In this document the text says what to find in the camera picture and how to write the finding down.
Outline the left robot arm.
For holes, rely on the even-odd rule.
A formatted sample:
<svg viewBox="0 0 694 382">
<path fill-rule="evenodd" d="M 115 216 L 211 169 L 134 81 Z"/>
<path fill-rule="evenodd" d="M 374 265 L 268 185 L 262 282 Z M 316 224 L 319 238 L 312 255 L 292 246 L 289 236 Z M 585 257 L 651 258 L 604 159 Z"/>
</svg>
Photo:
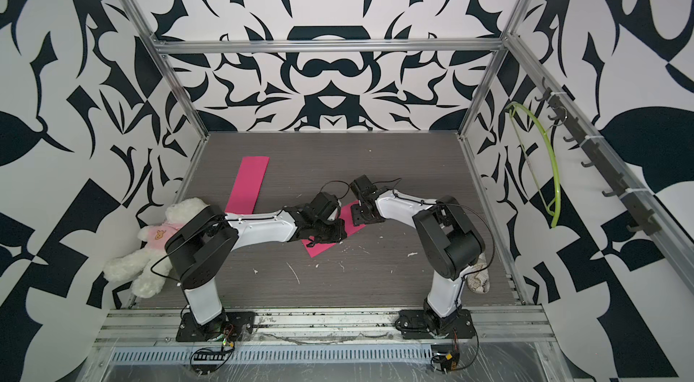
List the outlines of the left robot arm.
<svg viewBox="0 0 694 382">
<path fill-rule="evenodd" d="M 232 251 L 309 239 L 338 243 L 347 238 L 341 210 L 341 201 L 326 192 L 309 203 L 264 214 L 224 213 L 216 206 L 202 209 L 164 247 L 195 323 L 204 326 L 222 318 L 216 275 Z"/>
</svg>

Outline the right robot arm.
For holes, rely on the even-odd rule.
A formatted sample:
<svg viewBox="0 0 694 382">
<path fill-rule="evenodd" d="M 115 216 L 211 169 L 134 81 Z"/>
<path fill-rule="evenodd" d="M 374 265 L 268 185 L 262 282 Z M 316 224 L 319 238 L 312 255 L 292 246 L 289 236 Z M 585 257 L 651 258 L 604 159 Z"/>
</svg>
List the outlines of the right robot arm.
<svg viewBox="0 0 694 382">
<path fill-rule="evenodd" d="M 482 271 L 479 259 L 486 250 L 469 210 L 453 197 L 417 198 L 394 187 L 379 187 L 365 175 L 352 181 L 350 189 L 357 199 L 352 207 L 355 225 L 395 220 L 417 231 L 434 269 L 424 312 L 437 325 L 452 320 L 460 309 L 464 281 Z"/>
</svg>

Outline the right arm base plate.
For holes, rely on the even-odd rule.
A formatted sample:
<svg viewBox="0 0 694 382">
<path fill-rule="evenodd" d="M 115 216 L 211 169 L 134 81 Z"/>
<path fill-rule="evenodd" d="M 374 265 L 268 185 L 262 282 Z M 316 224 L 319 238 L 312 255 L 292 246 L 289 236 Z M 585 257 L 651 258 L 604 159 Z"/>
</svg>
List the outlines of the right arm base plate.
<svg viewBox="0 0 694 382">
<path fill-rule="evenodd" d="M 405 340 L 472 339 L 476 329 L 468 310 L 455 310 L 439 317 L 433 310 L 401 310 L 394 328 Z"/>
</svg>

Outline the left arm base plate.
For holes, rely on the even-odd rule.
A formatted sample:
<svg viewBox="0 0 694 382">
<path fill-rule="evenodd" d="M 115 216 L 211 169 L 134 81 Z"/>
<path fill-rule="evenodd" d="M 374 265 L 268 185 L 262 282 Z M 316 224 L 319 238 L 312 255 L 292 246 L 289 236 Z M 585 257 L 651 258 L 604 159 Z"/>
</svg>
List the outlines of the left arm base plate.
<svg viewBox="0 0 694 382">
<path fill-rule="evenodd" d="M 222 312 L 221 315 L 205 324 L 198 324 L 193 313 L 183 313 L 175 340 L 182 343 L 191 342 L 236 342 L 254 328 L 254 312 Z"/>
</svg>

